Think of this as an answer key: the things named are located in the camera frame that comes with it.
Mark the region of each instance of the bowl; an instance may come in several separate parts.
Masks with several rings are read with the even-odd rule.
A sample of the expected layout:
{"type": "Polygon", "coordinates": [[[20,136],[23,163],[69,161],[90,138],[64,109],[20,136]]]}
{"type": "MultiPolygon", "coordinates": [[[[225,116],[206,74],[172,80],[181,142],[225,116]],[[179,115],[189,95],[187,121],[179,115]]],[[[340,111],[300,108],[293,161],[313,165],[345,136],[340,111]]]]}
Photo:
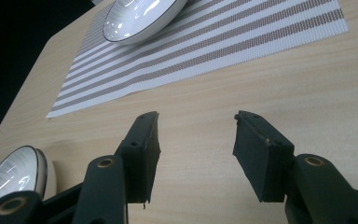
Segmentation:
{"type": "Polygon", "coordinates": [[[186,0],[117,0],[103,26],[104,37],[122,45],[139,43],[164,28],[186,0]]]}
{"type": "Polygon", "coordinates": [[[33,190],[43,199],[56,194],[54,166],[37,148],[20,147],[0,163],[0,198],[21,190],[33,190]]]}

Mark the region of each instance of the white bowl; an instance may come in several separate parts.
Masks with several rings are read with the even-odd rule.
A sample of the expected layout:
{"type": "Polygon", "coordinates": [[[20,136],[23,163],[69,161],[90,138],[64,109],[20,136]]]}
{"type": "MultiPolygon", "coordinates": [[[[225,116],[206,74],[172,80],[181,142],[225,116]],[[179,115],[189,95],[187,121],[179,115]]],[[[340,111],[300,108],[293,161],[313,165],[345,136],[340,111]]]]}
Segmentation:
{"type": "Polygon", "coordinates": [[[117,44],[141,42],[164,28],[186,0],[117,0],[103,26],[104,37],[117,44]]]}
{"type": "Polygon", "coordinates": [[[0,198],[21,190],[34,190],[44,199],[56,193],[54,166],[39,149],[20,147],[0,164],[0,198]]]}

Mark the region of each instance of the dark background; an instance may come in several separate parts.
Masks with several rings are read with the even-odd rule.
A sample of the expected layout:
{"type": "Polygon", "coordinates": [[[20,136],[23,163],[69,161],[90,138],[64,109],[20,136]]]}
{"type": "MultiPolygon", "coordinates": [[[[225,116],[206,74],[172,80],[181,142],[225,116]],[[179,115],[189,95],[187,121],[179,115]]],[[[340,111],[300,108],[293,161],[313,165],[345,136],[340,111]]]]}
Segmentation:
{"type": "Polygon", "coordinates": [[[0,123],[48,40],[90,0],[0,0],[0,123]]]}

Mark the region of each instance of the striped placemat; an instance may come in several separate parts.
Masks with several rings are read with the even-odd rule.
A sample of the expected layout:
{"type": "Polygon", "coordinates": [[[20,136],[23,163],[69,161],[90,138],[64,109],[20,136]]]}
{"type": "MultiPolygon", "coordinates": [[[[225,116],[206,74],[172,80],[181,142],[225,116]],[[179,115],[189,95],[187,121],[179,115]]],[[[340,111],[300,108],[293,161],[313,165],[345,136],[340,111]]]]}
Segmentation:
{"type": "Polygon", "coordinates": [[[103,37],[94,18],[48,118],[348,31],[338,0],[189,0],[139,45],[103,37]]]}

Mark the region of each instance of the white bowl with dark rim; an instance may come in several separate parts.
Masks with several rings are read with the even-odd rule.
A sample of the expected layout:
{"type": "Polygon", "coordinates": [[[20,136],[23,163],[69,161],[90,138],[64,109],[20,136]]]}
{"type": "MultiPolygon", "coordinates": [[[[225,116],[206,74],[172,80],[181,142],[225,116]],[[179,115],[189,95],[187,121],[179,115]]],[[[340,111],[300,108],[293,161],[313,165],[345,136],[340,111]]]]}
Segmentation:
{"type": "Polygon", "coordinates": [[[33,190],[42,199],[56,194],[54,166],[37,148],[20,147],[0,164],[0,198],[22,190],[33,190]]]}
{"type": "Polygon", "coordinates": [[[139,43],[164,28],[187,0],[117,0],[103,25],[104,37],[122,45],[139,43]]]}

